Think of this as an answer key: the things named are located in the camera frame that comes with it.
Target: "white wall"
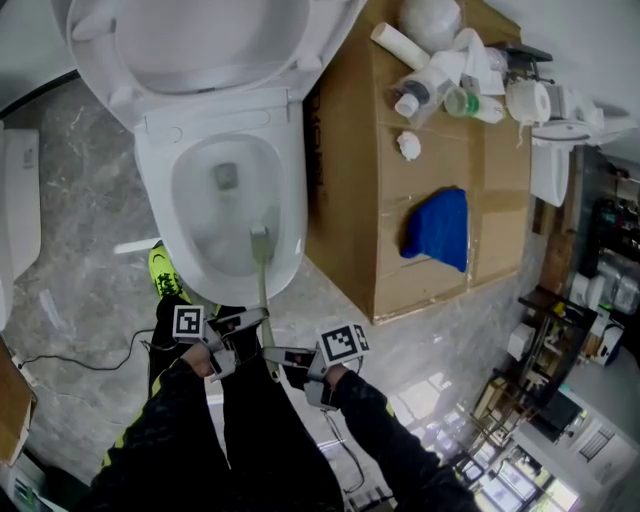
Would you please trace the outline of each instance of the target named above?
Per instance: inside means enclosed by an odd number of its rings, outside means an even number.
[[[522,28],[522,42],[553,55],[547,78],[640,122],[638,0],[485,0]],[[607,145],[607,153],[640,162],[640,130]]]
[[[51,1],[8,0],[0,10],[0,110],[73,69]]]

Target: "black wire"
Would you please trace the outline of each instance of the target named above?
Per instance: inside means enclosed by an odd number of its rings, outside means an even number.
[[[82,366],[83,368],[86,368],[87,370],[93,370],[95,372],[113,372],[115,370],[119,370],[120,367],[126,363],[130,358],[131,358],[131,352],[133,352],[133,344],[136,341],[136,337],[142,333],[149,333],[149,332],[154,332],[155,329],[141,329],[139,331],[136,331],[133,336],[131,337],[131,343],[129,343],[129,352],[127,353],[127,356],[120,361],[117,365],[115,366],[92,366],[90,364],[87,363],[83,363],[82,361],[78,361],[77,359],[73,359],[71,357],[66,357],[66,356],[60,356],[57,354],[42,354],[36,357],[33,357],[31,359],[26,359],[25,361],[22,362],[22,364],[18,365],[18,370],[22,370],[23,366],[26,364],[30,364],[30,363],[34,363],[40,359],[58,359],[60,361],[65,361],[67,363],[74,363],[77,364],[78,366]],[[147,341],[141,341],[142,345],[146,345],[147,347],[151,347],[154,350],[171,350],[173,348],[175,348],[178,343],[176,343],[175,345],[173,345],[171,348],[167,348],[167,347],[157,347],[155,345],[152,345],[151,343],[147,342]]]
[[[356,485],[354,485],[353,487],[351,487],[349,489],[342,489],[345,492],[345,494],[354,493],[364,485],[364,482],[366,480],[366,478],[364,476],[364,471],[362,470],[362,466],[360,465],[360,461],[358,460],[358,457],[356,456],[355,453],[353,453],[353,451],[351,451],[351,448],[349,448],[347,446],[347,444],[345,443],[344,439],[342,438],[342,434],[340,433],[340,429],[338,429],[338,425],[336,425],[336,422],[334,421],[334,419],[331,416],[329,416],[329,413],[326,410],[323,410],[322,412],[324,413],[324,417],[327,420],[327,423],[329,424],[329,428],[331,429],[331,433],[335,436],[336,441],[338,441],[338,443],[340,443],[342,448],[344,448],[344,451],[347,452],[347,454],[353,459],[353,462],[356,465],[356,468],[358,469],[358,473],[360,473],[360,483],[359,484],[356,484]]]

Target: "black pants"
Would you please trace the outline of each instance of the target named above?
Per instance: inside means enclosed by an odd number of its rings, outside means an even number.
[[[154,345],[174,343],[173,309],[178,304],[184,304],[178,297],[160,301]],[[243,308],[222,307],[219,316],[239,311]],[[255,330],[238,333],[235,342],[238,350],[253,353],[258,348]],[[150,385],[187,348],[179,345],[169,352],[151,350]],[[215,473],[212,478],[217,482],[228,481],[230,488],[244,495],[280,497],[284,503],[325,503],[343,510],[340,487],[329,462],[302,424],[282,386],[269,376],[264,360],[255,357],[239,366],[234,374],[222,380],[222,387],[228,462],[208,418],[207,437],[216,445],[209,450],[214,460],[207,461]]]

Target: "toilet paper roll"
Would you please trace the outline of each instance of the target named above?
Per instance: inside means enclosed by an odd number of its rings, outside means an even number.
[[[427,52],[388,23],[378,24],[371,32],[371,39],[414,71],[424,69],[431,60]]]
[[[507,87],[507,109],[522,125],[546,123],[551,117],[551,99],[540,82],[514,82]]]

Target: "toilet seat cover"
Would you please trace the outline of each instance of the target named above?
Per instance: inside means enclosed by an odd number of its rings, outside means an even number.
[[[73,0],[67,38],[83,79],[134,131],[179,102],[274,87],[302,99],[363,3]]]

